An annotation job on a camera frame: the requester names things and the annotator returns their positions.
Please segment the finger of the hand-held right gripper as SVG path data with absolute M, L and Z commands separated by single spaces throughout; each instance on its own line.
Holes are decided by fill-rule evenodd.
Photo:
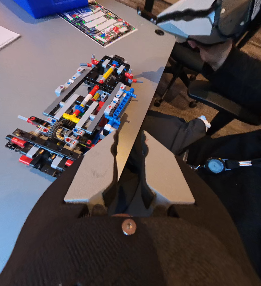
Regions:
M 156 23 L 170 20 L 192 20 L 208 16 L 216 9 L 217 0 L 180 0 L 162 11 Z
M 158 24 L 165 32 L 174 36 L 187 38 L 189 36 L 209 36 L 211 35 L 214 23 L 215 11 L 206 17 L 194 18 L 190 21 L 185 20 L 169 20 Z

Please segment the colourful sticker sheet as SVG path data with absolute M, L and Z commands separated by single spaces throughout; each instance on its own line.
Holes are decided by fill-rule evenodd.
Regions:
M 138 30 L 97 1 L 89 1 L 86 7 L 58 13 L 58 16 L 103 48 Z

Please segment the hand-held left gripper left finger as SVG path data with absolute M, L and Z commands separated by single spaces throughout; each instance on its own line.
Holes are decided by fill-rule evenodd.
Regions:
M 64 197 L 65 203 L 109 206 L 117 193 L 118 131 L 87 151 Z

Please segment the black office chair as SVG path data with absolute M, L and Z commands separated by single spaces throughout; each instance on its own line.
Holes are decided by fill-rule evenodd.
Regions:
M 154 101 L 155 107 L 161 106 L 176 79 L 180 78 L 187 87 L 189 98 L 193 99 L 189 103 L 190 108 L 200 102 L 218 111 L 210 122 L 207 135 L 215 134 L 234 119 L 252 126 L 261 124 L 261 111 L 249 110 L 219 94 L 208 81 L 196 80 L 204 63 L 198 52 L 190 49 L 186 43 L 175 43 L 168 63 L 170 65 L 164 68 L 163 73 L 172 74 L 172 78 L 162 97 Z

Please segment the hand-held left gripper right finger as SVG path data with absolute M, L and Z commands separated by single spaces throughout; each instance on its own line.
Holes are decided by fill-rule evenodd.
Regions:
M 175 155 L 142 131 L 142 200 L 146 207 L 193 205 L 195 199 Z

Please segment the round badge reel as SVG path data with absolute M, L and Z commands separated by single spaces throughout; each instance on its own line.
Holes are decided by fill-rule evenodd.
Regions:
M 206 160 L 204 167 L 212 173 L 218 174 L 226 170 L 225 160 L 218 157 L 211 157 Z

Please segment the black metal bracket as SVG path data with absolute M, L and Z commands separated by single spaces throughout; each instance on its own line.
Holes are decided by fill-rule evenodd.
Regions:
M 154 0 L 146 0 L 144 7 L 136 7 L 137 14 L 156 25 L 157 17 L 152 13 Z

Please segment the blue plastic bin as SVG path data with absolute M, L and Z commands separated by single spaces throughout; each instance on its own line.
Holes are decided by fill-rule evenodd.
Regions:
M 35 19 L 87 7 L 88 0 L 14 0 Z

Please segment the toy brick car chassis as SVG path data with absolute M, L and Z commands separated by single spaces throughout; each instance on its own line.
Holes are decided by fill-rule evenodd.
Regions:
M 5 147 L 21 154 L 19 162 L 52 177 L 70 167 L 109 133 L 119 129 L 121 117 L 136 98 L 128 62 L 118 55 L 105 55 L 81 63 L 76 73 L 55 90 L 57 99 L 43 115 L 18 116 L 36 127 L 32 132 L 16 129 Z

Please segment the person's right hand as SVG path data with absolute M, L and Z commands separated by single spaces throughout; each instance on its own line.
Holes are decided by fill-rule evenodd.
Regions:
M 187 42 L 191 48 L 199 49 L 202 60 L 209 64 L 214 71 L 217 71 L 223 65 L 233 45 L 232 39 L 227 39 L 224 43 L 210 46 L 198 44 L 192 40 L 188 40 Z

